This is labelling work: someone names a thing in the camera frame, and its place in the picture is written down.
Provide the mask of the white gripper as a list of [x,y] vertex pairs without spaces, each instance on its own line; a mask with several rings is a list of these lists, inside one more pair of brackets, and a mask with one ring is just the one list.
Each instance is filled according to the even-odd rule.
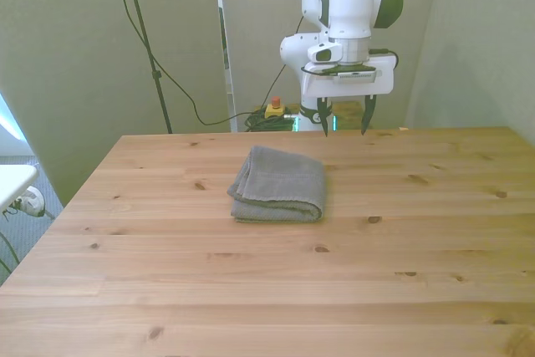
[[[364,97],[361,134],[369,128],[376,106],[376,95],[394,88],[395,54],[372,54],[362,64],[307,63],[302,70],[301,93],[307,97]],[[329,133],[332,107],[328,98],[317,98],[317,111],[324,134]]]

